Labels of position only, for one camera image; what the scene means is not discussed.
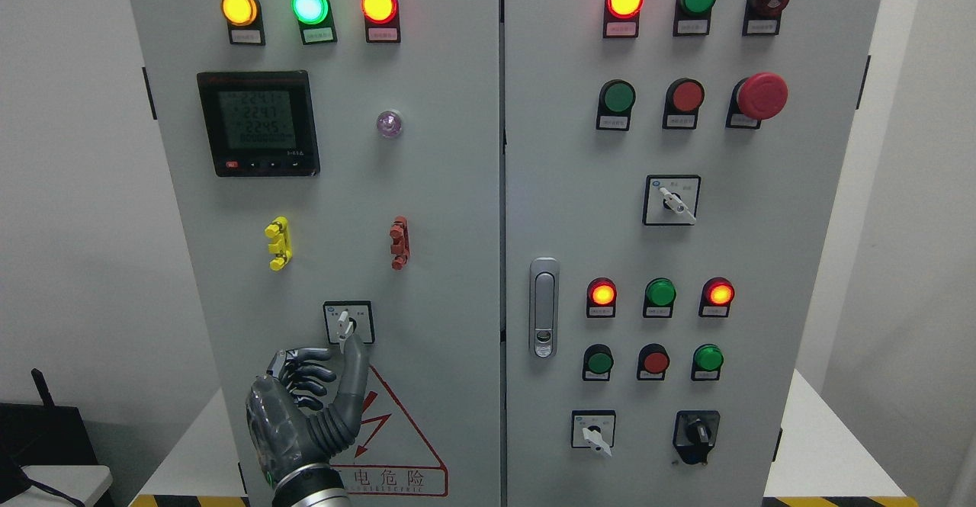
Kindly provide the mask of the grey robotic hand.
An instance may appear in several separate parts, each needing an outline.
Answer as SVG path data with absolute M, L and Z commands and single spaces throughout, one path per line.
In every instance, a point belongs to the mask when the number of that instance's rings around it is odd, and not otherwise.
M 328 464 L 355 443 L 368 381 L 369 354 L 352 333 L 339 350 L 341 374 L 323 367 L 328 348 L 276 351 L 251 385 L 246 419 L 259 466 L 275 487 L 289 473 Z

